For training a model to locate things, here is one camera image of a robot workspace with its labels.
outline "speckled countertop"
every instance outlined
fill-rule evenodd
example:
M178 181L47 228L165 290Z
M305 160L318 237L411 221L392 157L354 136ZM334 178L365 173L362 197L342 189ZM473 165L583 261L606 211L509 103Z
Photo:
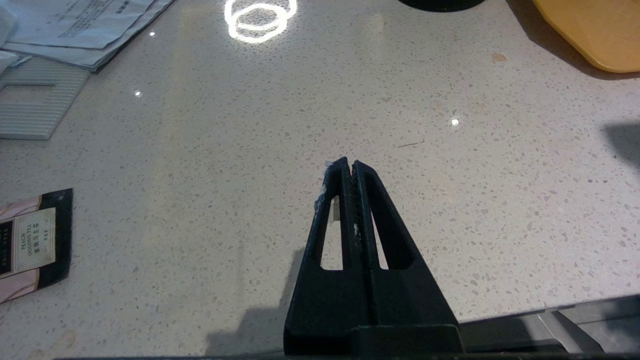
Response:
M75 190L70 276L0 306L0 357L281 348L341 156L378 171L462 322L638 293L638 99L525 1L299 0L261 44L176 1L49 141L0 140L3 202Z

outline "yellow plastic object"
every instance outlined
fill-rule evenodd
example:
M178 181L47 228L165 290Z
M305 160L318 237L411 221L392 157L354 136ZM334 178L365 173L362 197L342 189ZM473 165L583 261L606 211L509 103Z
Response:
M592 65L640 71L640 0L534 0L545 20Z

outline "stack of papers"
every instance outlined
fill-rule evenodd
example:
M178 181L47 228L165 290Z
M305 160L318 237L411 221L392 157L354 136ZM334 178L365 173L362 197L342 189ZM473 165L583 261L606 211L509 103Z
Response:
M5 0L17 26L3 50L96 71L173 0Z

